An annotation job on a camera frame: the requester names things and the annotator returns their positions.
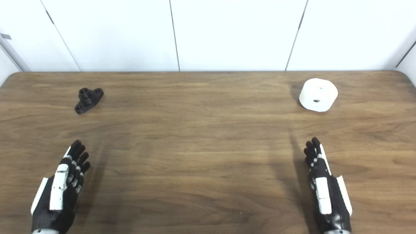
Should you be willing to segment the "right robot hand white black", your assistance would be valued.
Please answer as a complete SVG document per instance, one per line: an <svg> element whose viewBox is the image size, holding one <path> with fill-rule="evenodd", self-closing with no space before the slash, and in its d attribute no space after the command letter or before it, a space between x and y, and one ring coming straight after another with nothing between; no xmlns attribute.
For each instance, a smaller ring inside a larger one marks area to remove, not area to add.
<svg viewBox="0 0 416 234"><path fill-rule="evenodd" d="M321 234L351 234L352 205L342 176L332 175L323 144L307 141L305 163L315 201L314 218Z"/></svg>

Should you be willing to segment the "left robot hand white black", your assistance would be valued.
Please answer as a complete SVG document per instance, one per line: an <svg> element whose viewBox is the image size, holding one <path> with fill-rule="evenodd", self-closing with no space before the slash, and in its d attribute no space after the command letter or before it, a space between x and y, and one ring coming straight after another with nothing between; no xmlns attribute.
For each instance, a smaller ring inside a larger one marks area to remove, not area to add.
<svg viewBox="0 0 416 234"><path fill-rule="evenodd" d="M74 141L51 177L42 179L33 200L33 234L66 234L75 219L75 206L91 164L80 140Z"/></svg>

